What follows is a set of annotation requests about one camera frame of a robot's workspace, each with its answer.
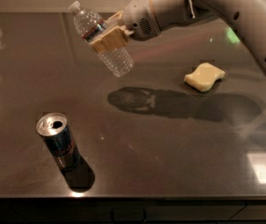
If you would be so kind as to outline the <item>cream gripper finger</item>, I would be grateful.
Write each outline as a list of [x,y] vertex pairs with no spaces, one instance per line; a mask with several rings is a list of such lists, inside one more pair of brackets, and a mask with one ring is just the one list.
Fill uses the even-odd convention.
[[133,31],[128,30],[125,25],[108,29],[97,26],[89,30],[89,44],[96,53],[113,51],[125,47],[132,34]]
[[122,26],[124,24],[123,11],[121,10],[113,14],[105,22],[108,26]]

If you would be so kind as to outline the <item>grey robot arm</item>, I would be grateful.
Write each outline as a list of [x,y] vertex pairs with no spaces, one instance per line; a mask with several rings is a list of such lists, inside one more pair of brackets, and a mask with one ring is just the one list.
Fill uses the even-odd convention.
[[211,16],[224,20],[256,58],[266,74],[265,0],[132,0],[107,21],[91,42],[97,53],[144,41],[174,26],[188,26]]

